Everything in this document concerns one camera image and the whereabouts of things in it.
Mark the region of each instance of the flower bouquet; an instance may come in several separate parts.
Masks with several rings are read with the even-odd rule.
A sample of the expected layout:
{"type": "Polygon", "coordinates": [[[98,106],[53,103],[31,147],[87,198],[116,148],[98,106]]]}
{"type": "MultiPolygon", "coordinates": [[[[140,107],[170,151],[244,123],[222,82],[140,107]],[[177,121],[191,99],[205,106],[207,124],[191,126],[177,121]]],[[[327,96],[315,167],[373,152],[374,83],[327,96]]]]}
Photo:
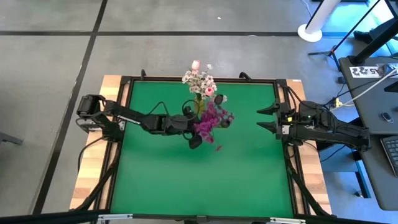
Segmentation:
{"type": "Polygon", "coordinates": [[[182,77],[182,83],[187,83],[189,91],[195,94],[194,109],[200,118],[200,122],[194,124],[196,133],[213,144],[215,142],[213,129],[227,128],[234,120],[234,116],[221,107],[221,104],[227,101],[227,97],[215,94],[217,85],[213,76],[208,74],[213,67],[207,64],[205,71],[200,72],[199,69],[200,61],[194,60],[191,69],[182,77]]]}

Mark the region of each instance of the white cable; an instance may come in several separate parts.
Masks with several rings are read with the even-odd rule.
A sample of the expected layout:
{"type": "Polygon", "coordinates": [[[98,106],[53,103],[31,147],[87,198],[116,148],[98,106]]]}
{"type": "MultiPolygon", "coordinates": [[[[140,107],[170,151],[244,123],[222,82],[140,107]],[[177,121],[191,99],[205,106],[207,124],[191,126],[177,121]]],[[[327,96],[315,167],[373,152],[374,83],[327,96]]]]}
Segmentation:
{"type": "Polygon", "coordinates": [[[395,68],[392,72],[388,73],[386,76],[384,76],[383,78],[381,78],[379,81],[377,81],[375,84],[373,84],[372,86],[370,86],[367,90],[363,91],[361,94],[359,94],[358,96],[355,96],[352,100],[349,100],[346,103],[343,103],[341,106],[349,106],[348,103],[351,103],[352,101],[358,99],[359,97],[361,97],[362,95],[364,95],[365,93],[367,93],[369,90],[371,90],[373,87],[375,87],[376,85],[378,85],[380,82],[383,82],[383,80],[385,80],[386,78],[389,78],[390,76],[393,76],[393,74],[397,71],[397,69],[395,68]]]}
{"type": "Polygon", "coordinates": [[[310,6],[308,5],[308,3],[305,0],[301,0],[301,2],[307,6],[307,11],[310,14],[310,17],[312,17],[312,13],[311,13],[310,6]]]}

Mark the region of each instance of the white stand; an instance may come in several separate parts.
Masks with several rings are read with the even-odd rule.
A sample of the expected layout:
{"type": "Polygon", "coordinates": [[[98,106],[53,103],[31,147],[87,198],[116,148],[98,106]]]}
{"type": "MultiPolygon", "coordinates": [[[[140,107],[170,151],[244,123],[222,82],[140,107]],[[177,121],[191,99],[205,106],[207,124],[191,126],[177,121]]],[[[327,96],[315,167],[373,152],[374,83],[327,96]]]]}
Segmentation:
{"type": "Polygon", "coordinates": [[[341,0],[324,0],[321,2],[316,13],[310,19],[308,26],[303,24],[298,28],[298,35],[308,42],[319,41],[322,38],[321,28],[340,1],[341,0]]]}

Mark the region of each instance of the pink flower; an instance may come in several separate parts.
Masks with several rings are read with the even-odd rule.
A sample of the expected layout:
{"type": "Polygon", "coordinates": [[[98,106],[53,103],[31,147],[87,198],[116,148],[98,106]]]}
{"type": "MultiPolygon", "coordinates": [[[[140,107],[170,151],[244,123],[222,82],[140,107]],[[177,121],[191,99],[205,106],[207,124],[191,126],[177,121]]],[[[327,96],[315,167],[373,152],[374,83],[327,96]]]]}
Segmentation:
{"type": "Polygon", "coordinates": [[[199,67],[200,67],[200,61],[199,60],[194,60],[192,62],[192,70],[193,71],[197,71],[197,70],[199,70],[199,67]]]}
{"type": "Polygon", "coordinates": [[[206,95],[211,96],[214,93],[214,89],[213,88],[207,88],[205,90],[206,95]]]}

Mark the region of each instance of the sticker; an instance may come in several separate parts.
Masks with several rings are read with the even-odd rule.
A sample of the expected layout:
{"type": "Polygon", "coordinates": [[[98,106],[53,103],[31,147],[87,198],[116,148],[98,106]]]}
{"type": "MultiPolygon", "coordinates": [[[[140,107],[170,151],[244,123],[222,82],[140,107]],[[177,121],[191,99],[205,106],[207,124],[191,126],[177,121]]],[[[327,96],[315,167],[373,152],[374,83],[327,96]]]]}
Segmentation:
{"type": "Polygon", "coordinates": [[[380,78],[380,74],[377,71],[377,66],[361,66],[361,67],[350,67],[349,70],[354,78],[380,78]]]}

